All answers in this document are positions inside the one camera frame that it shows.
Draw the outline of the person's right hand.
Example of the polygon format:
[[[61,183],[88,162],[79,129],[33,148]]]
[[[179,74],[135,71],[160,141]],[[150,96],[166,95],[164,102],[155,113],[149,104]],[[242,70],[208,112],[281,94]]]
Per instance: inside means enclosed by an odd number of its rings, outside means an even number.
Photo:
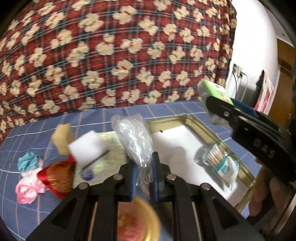
[[[261,165],[253,188],[252,198],[249,202],[250,216],[257,216],[263,208],[263,201],[271,194],[276,209],[276,215],[281,216],[293,197],[293,191],[285,186],[273,173],[258,159]]]

